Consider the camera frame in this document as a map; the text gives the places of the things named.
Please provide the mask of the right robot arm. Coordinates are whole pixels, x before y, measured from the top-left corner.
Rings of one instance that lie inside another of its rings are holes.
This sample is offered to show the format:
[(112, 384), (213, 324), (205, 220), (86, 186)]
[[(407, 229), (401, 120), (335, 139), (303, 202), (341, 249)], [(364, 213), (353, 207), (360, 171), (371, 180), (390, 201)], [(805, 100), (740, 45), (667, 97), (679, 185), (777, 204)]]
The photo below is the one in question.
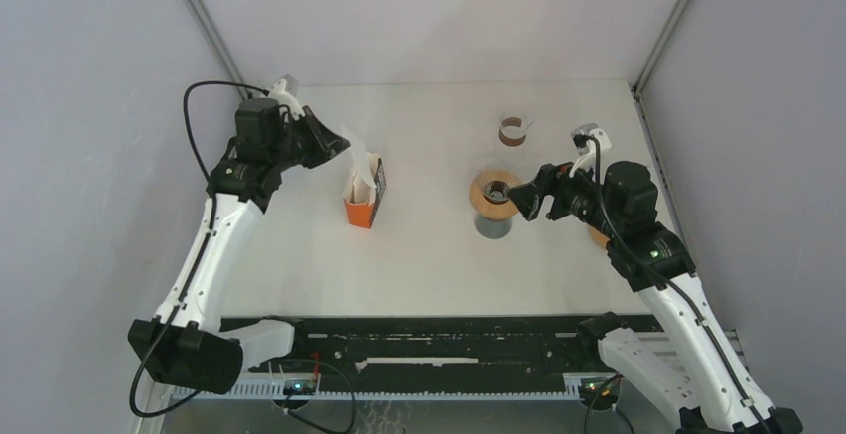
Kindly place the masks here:
[(678, 433), (800, 433), (796, 412), (778, 407), (754, 381), (706, 299), (680, 238), (657, 219), (659, 189), (637, 162), (610, 164), (601, 182), (573, 163), (545, 164), (508, 197), (526, 220), (572, 216), (608, 238), (612, 268), (648, 307), (684, 368), (678, 373), (636, 347), (633, 331), (612, 313), (580, 326), (578, 360), (606, 366), (638, 389)]

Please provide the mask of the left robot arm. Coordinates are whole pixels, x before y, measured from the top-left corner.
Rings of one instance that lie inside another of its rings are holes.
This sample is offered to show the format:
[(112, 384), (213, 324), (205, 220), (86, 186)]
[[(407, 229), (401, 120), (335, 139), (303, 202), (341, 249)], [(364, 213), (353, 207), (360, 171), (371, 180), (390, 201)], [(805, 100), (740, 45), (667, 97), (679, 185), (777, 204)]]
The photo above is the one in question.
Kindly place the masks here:
[(310, 361), (310, 342), (285, 321), (262, 320), (228, 332), (222, 309), (237, 262), (266, 214), (282, 173), (317, 168), (349, 148), (308, 105), (261, 97), (240, 103), (235, 135), (207, 179), (204, 212), (175, 284), (128, 342), (140, 367), (162, 384), (229, 392), (249, 368), (275, 359), (289, 371)]

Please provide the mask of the aluminium frame post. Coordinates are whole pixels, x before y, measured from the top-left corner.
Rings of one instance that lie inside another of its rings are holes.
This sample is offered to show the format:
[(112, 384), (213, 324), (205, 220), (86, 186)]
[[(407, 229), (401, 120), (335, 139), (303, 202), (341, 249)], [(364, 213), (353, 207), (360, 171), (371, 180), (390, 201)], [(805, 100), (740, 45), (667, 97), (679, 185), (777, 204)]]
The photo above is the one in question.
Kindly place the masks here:
[(212, 57), (222, 69), (225, 78), (232, 82), (245, 84), (245, 79), (237, 65), (227, 43), (225, 42), (217, 23), (205, 0), (183, 0), (201, 35), (209, 46)]
[(639, 100), (652, 79), (664, 52), (670, 45), (675, 32), (682, 23), (693, 0), (676, 0), (667, 16), (638, 75), (631, 85), (633, 97)]

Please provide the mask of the clear glass dripper cone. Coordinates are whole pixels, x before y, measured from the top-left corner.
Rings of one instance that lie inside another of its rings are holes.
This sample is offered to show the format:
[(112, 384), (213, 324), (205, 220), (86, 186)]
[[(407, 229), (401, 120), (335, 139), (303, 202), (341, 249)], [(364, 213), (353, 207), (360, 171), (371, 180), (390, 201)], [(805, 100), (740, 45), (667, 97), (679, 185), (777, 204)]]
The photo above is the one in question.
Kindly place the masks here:
[(508, 202), (509, 184), (502, 180), (490, 180), (482, 188), (485, 200), (494, 205), (501, 205)]

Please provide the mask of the orange coffee filter box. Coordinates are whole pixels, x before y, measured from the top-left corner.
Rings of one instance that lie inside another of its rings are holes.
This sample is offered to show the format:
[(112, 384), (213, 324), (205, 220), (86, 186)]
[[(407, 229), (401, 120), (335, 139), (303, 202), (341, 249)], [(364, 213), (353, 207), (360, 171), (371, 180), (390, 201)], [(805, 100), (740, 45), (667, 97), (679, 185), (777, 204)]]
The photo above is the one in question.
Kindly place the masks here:
[(375, 185), (368, 185), (353, 168), (344, 187), (343, 203), (351, 225), (371, 229), (387, 190), (387, 181), (380, 155), (369, 153), (368, 163)]

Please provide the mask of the left aluminium frame post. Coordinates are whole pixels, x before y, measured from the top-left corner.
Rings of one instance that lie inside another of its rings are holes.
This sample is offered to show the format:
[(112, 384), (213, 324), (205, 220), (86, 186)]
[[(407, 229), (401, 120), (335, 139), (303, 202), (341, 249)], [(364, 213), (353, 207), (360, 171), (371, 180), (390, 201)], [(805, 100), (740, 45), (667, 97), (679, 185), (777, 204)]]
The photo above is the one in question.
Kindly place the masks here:
[(225, 42), (217, 23), (205, 0), (183, 0), (201, 35), (209, 46), (212, 57), (222, 69), (225, 78), (232, 82), (245, 84), (245, 79), (237, 65), (227, 43)]

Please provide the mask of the white paper coffee filter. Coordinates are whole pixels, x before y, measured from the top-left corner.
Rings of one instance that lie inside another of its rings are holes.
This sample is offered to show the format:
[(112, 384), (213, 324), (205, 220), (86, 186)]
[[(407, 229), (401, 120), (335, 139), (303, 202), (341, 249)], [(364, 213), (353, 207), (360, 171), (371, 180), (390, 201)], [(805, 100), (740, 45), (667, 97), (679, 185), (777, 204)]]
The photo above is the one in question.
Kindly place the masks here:
[(346, 199), (356, 205), (368, 204), (377, 188), (370, 154), (365, 144), (346, 125), (341, 125), (341, 133), (350, 142), (348, 152), (352, 160)]

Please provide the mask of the wooden dripper ring holder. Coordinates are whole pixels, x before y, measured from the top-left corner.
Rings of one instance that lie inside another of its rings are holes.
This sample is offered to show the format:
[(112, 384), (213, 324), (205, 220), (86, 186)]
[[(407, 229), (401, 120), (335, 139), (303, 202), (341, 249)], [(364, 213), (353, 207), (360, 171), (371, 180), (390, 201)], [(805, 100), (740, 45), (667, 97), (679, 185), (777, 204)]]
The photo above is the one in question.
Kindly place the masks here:
[(470, 186), (470, 203), (477, 214), (492, 219), (504, 219), (513, 217), (517, 212), (515, 205), (508, 201), (501, 205), (494, 205), (487, 202), (482, 194), (484, 184), (490, 180), (502, 180), (509, 184), (509, 187), (518, 186), (521, 179), (512, 171), (503, 168), (486, 168), (481, 170), (473, 179)]

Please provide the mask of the right aluminium frame post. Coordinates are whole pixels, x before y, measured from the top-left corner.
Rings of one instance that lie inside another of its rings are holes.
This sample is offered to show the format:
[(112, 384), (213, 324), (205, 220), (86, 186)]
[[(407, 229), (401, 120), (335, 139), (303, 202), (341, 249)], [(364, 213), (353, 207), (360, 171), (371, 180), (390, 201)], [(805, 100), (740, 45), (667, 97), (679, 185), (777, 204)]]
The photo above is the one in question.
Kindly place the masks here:
[(652, 79), (664, 52), (670, 45), (675, 32), (682, 23), (693, 0), (676, 0), (667, 16), (638, 75), (631, 85), (633, 97), (639, 100)]

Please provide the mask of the clear glass carafe brown band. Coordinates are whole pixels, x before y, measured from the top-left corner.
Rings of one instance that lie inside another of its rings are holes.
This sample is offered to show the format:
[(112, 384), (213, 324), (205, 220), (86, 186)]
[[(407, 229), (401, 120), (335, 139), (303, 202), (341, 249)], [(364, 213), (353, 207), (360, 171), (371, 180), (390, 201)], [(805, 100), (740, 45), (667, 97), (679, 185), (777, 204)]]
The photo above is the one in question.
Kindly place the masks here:
[(528, 131), (534, 124), (532, 116), (524, 111), (512, 110), (503, 112), (498, 121), (498, 138), (507, 147), (523, 145)]

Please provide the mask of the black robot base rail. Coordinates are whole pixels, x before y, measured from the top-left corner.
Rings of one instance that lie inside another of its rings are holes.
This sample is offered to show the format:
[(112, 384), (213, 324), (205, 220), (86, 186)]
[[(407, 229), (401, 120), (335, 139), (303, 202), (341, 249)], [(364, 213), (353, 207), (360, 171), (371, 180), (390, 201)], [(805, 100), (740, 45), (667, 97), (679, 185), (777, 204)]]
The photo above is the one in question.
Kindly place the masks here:
[(399, 397), (562, 394), (567, 375), (612, 369), (583, 336), (585, 315), (301, 317), (291, 353), (250, 373), (319, 374), (321, 391)]

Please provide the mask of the grey glass carafe brown band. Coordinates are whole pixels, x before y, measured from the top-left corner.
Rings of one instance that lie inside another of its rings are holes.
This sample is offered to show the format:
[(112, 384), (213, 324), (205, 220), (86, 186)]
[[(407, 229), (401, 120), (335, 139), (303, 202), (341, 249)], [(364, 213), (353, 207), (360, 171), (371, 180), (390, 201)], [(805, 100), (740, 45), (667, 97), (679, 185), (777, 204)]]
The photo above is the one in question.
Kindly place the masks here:
[(481, 214), (475, 214), (474, 227), (479, 235), (487, 239), (501, 239), (505, 237), (512, 228), (512, 219), (492, 219)]

